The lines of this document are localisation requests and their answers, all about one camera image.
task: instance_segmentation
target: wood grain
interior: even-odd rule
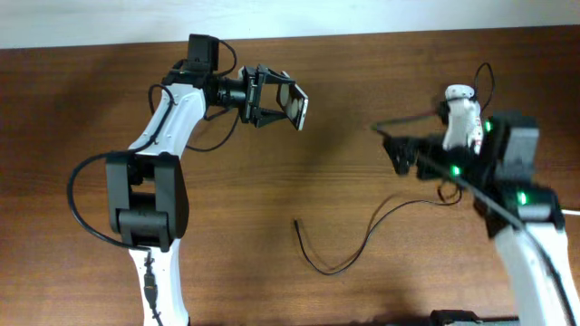
[[[311,102],[302,132],[288,122],[241,125],[222,149],[184,155],[191,214],[180,265],[195,324],[389,321],[434,309],[515,313],[470,196],[456,207],[413,206],[391,216],[360,262],[337,277],[309,268],[292,221],[301,220],[319,264],[333,265],[360,244],[386,197],[396,195],[382,212],[435,198],[436,183],[394,174],[368,126],[432,108],[445,86],[471,83],[483,61],[498,83],[489,113],[537,117],[536,180],[553,187],[562,206],[580,207],[579,27],[232,45],[242,64],[289,72]],[[149,85],[185,54],[185,43],[0,51],[0,324],[142,322],[129,255],[76,225],[64,188],[82,159],[132,143],[150,118]],[[221,55],[228,67],[228,53]],[[190,143],[220,141],[232,119],[200,123]],[[435,130],[440,123],[428,120],[394,132]],[[111,233],[102,164],[82,173],[78,202],[91,224]],[[570,218],[567,232],[580,282],[580,222]]]

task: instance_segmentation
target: white plastic housing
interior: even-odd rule
[[[169,251],[162,253],[157,247],[151,247],[151,258],[154,259],[151,265],[157,284],[157,311],[160,313],[163,325],[186,326],[189,323],[188,311],[185,309],[183,297],[181,296],[181,280],[179,279],[179,243],[180,239],[173,240]],[[137,267],[139,275],[139,285],[141,289],[141,299],[143,301],[144,322],[143,326],[158,326],[157,321],[152,319],[153,313],[145,299],[143,291],[145,275],[145,259],[147,252],[140,250],[129,250],[130,256]]]
[[[473,146],[476,154],[479,154],[483,128],[479,102],[471,100],[474,93],[467,85],[451,85],[445,90],[445,99],[449,105],[449,126],[443,140],[444,149]]]
[[[574,316],[579,316],[580,301],[570,272],[566,232],[557,232],[549,223],[527,223],[527,230],[550,256],[560,273]],[[494,241],[511,279],[521,325],[566,325],[565,310],[558,299],[556,285],[528,236],[508,226],[496,235]]]
[[[171,84],[168,89],[173,94],[177,105],[171,109],[171,113],[161,129],[157,141],[139,152],[141,155],[158,156],[162,152],[168,152],[181,158],[193,128],[203,118],[206,110],[206,98],[202,90],[191,85],[178,83]],[[163,91],[159,106],[149,125],[147,125],[141,136],[129,146],[129,149],[136,149],[149,140],[168,108],[169,95]]]

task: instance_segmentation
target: black bracket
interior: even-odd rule
[[[188,59],[176,62],[161,83],[185,83],[205,91],[212,73],[218,69],[218,58],[219,40],[216,37],[190,34]]]
[[[107,158],[111,229],[128,245],[158,246],[167,252],[181,238],[189,220],[188,195],[179,157],[126,155]],[[133,191],[144,180],[155,193]]]
[[[265,84],[293,85],[293,79],[274,72],[263,64],[258,64],[257,68],[244,67],[242,78],[246,85],[246,102],[239,112],[242,122],[250,122],[260,128],[274,121],[287,119],[286,114],[281,111],[260,108],[260,99]]]

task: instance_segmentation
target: black wire on table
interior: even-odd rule
[[[474,91],[475,91],[475,93],[473,94],[473,99],[477,100],[478,99],[478,96],[479,96],[478,79],[479,79],[479,72],[481,72],[481,69],[483,69],[483,67],[488,67],[489,77],[491,78],[491,91],[489,92],[488,100],[481,107],[481,112],[482,113],[483,113],[483,110],[485,110],[486,107],[491,102],[491,98],[493,97],[493,93],[496,90],[496,78],[493,75],[493,70],[491,69],[491,65],[489,64],[489,62],[483,62],[479,66],[479,68],[477,69],[477,71],[475,72],[475,77],[473,78],[473,85],[474,85]]]
[[[320,274],[325,275],[325,276],[332,276],[332,275],[337,275],[339,273],[342,273],[344,271],[346,271],[349,267],[351,267],[354,263],[356,263],[356,261],[359,259],[359,257],[361,256],[361,254],[363,253],[364,248],[366,247],[366,245],[369,243],[369,239],[371,238],[372,233],[377,229],[377,227],[379,226],[379,224],[385,219],[387,218],[387,216],[389,216],[390,214],[396,212],[397,210],[407,206],[407,205],[412,205],[412,204],[419,204],[419,203],[423,203],[423,204],[430,204],[430,205],[435,205],[435,206],[453,206],[456,205],[459,201],[461,201],[461,199],[463,198],[463,192],[461,189],[459,189],[459,197],[452,202],[446,203],[446,202],[433,202],[430,200],[424,200],[424,199],[416,199],[416,200],[410,200],[408,202],[402,203],[398,206],[396,206],[395,208],[391,209],[390,211],[388,211],[387,213],[385,213],[385,215],[383,215],[378,221],[377,223],[375,223],[371,230],[369,230],[366,234],[366,236],[364,237],[364,241],[362,242],[362,245],[359,247],[359,249],[356,251],[356,254],[354,255],[353,259],[343,268],[337,270],[337,271],[323,271],[322,269],[320,269],[319,267],[317,267],[313,261],[310,259],[310,257],[308,256],[308,254],[306,253],[305,250],[305,246],[304,243],[302,241],[302,236],[300,235],[300,226],[298,225],[298,221],[294,220],[294,228],[296,230],[296,235],[298,235],[298,242],[300,243],[300,249],[302,250],[302,255],[304,256],[305,260]]]
[[[575,316],[572,311],[572,305],[568,300],[568,296],[566,295],[566,290],[564,289],[564,284],[562,283],[562,277],[560,272],[554,266],[554,262],[547,254],[546,250],[542,245],[537,241],[537,239],[527,231],[526,224],[514,216],[511,212],[506,210],[503,206],[496,203],[491,197],[485,194],[483,191],[479,190],[477,187],[471,185],[467,180],[464,180],[462,177],[459,176],[452,176],[449,171],[438,164],[437,162],[433,161],[432,159],[419,154],[417,160],[422,161],[424,164],[431,166],[434,170],[441,173],[446,179],[450,180],[451,182],[457,184],[458,186],[465,188],[473,194],[473,196],[481,202],[483,202],[488,208],[494,210],[501,216],[501,218],[506,221],[509,225],[511,225],[514,229],[521,231],[527,238],[530,240],[531,244],[536,248],[542,260],[546,263],[550,276],[554,279],[556,284],[556,290],[558,291],[558,296],[565,308],[565,317],[568,319],[568,322],[572,326],[576,326]]]
[[[85,159],[78,166],[76,166],[76,168],[74,168],[72,170],[72,174],[69,177],[69,181],[66,185],[66,196],[67,196],[69,208],[72,211],[72,216],[74,216],[74,219],[82,226],[82,228],[85,231],[87,231],[91,235],[96,236],[97,238],[99,238],[100,240],[102,240],[108,244],[116,245],[116,246],[118,246],[120,248],[124,248],[124,249],[131,249],[131,250],[138,250],[138,251],[147,252],[147,259],[146,259],[145,264],[149,264],[149,265],[152,263],[151,249],[150,248],[145,247],[145,246],[139,246],[139,245],[124,244],[121,241],[117,241],[117,240],[95,230],[92,226],[90,226],[82,218],[81,213],[79,212],[79,209],[77,208],[76,203],[74,202],[74,180],[78,177],[79,173],[81,173],[81,171],[84,168],[86,168],[89,164],[91,164],[92,162],[95,162],[99,159],[104,159],[104,158],[131,156],[131,155],[134,155],[135,153],[138,153],[138,152],[148,148],[149,146],[151,146],[155,142],[155,140],[157,139],[158,135],[161,132],[161,129],[163,128],[163,125],[165,124],[165,121],[167,120],[167,117],[169,116],[169,114],[171,113],[171,110],[173,109],[173,106],[175,105],[175,101],[173,99],[173,94],[171,94],[171,91],[166,86],[161,85],[161,84],[151,85],[151,87],[149,88],[149,98],[151,98],[151,94],[153,93],[153,90],[155,90],[156,88],[161,88],[169,95],[169,106],[168,106],[168,109],[163,114],[163,117],[161,118],[161,122],[159,123],[159,126],[155,129],[153,134],[150,136],[149,140],[147,140],[147,142],[145,144],[139,146],[136,149],[111,151],[111,152],[107,152],[107,153],[97,154],[97,155],[94,155],[94,156],[91,156],[91,157]],[[161,319],[159,317],[160,314],[157,312],[156,309],[152,309],[152,312],[153,312],[153,318],[155,318],[157,320],[159,326],[162,326],[163,324],[161,323]]]

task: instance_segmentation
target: cable connector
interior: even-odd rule
[[[157,308],[157,284],[155,284],[155,275],[151,272],[150,267],[147,269],[143,279],[145,281],[145,286],[143,287],[145,299],[147,299],[149,307],[154,310]]]
[[[153,264],[153,259],[150,256],[150,253],[147,255],[145,259],[145,267],[147,271],[145,275],[143,275],[143,292],[145,293],[145,299],[147,299],[147,303],[153,313],[153,319],[157,321],[159,326],[163,326],[161,322],[160,312],[157,312],[157,284],[155,283],[155,274],[153,274],[151,265]]]

